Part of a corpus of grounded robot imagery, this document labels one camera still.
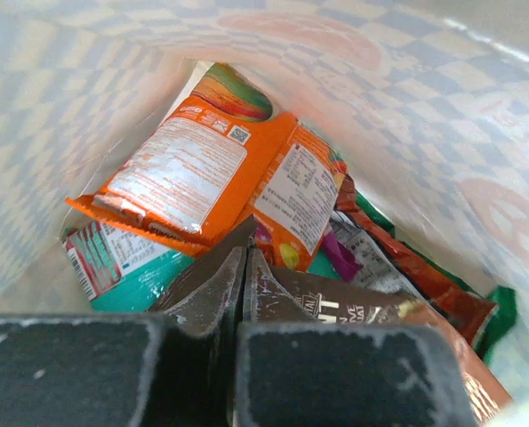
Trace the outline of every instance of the checkered pattern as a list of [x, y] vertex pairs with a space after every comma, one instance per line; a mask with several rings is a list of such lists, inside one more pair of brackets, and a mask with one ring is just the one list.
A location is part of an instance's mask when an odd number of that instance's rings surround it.
[[175, 52], [236, 64], [331, 137], [398, 225], [516, 286], [529, 334], [529, 268], [456, 185], [529, 199], [529, 71], [470, 36], [390, 0], [1, 0], [0, 292], [171, 90]]

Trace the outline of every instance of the orange packaging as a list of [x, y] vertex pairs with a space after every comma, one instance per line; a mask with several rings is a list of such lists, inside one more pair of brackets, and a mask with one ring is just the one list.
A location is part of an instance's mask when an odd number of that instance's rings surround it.
[[344, 173], [292, 114], [246, 122], [193, 95], [95, 194], [67, 202], [194, 257], [254, 213], [271, 261], [305, 270]]
[[258, 247], [271, 264], [306, 271], [329, 222], [346, 166], [298, 125], [270, 163], [237, 223], [258, 222]]
[[232, 230], [296, 124], [290, 113], [245, 122], [190, 96], [95, 194], [67, 202], [198, 256]]

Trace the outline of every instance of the colorful graphic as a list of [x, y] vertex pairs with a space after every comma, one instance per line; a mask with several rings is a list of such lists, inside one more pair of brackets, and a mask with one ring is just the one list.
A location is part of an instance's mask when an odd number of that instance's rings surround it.
[[216, 109], [250, 122], [262, 122], [272, 117], [273, 107], [262, 92], [255, 89], [234, 69], [214, 64], [191, 93]]
[[281, 243], [280, 254], [282, 255], [282, 261], [284, 261], [285, 266], [290, 270], [295, 270], [300, 262], [298, 251], [287, 243]]

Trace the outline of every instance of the nutrition label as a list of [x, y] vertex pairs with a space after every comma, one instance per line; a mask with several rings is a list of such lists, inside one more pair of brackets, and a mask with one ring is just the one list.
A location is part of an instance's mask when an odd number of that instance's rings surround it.
[[167, 120], [108, 189], [165, 221], [198, 232], [246, 158], [246, 149], [186, 118]]
[[159, 245], [137, 234], [115, 229], [107, 224], [100, 226], [102, 235], [108, 242], [108, 249], [122, 271], [122, 276], [130, 274], [169, 251], [167, 246]]
[[254, 207], [290, 230], [312, 254], [337, 198], [337, 187], [325, 166], [294, 143]]
[[352, 285], [393, 294], [407, 292], [420, 300], [425, 298], [413, 284], [388, 260], [375, 241], [360, 227], [350, 222], [330, 221], [335, 237], [355, 255], [363, 268], [351, 281]]

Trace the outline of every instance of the chip bag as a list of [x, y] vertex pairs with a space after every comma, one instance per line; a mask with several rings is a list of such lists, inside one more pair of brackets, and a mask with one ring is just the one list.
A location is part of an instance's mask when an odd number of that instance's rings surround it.
[[[252, 258], [258, 254], [252, 252]], [[430, 305], [408, 293], [385, 294], [313, 274], [303, 274], [252, 262], [247, 273], [251, 320], [293, 320], [299, 307], [324, 323], [420, 325], [437, 329], [450, 343], [476, 421], [483, 425], [511, 402], [467, 341]]]
[[271, 112], [217, 64], [95, 194], [67, 202], [193, 257], [254, 214], [269, 261], [306, 270], [347, 168], [292, 114], [261, 121]]
[[316, 256], [346, 172], [345, 163], [323, 140], [298, 125], [237, 222], [253, 215], [256, 242], [267, 261], [305, 271]]
[[198, 256], [232, 230], [296, 124], [289, 113], [245, 122], [189, 96], [95, 194], [67, 202]]
[[144, 311], [193, 259], [167, 246], [92, 221], [64, 236], [76, 276], [92, 307]]

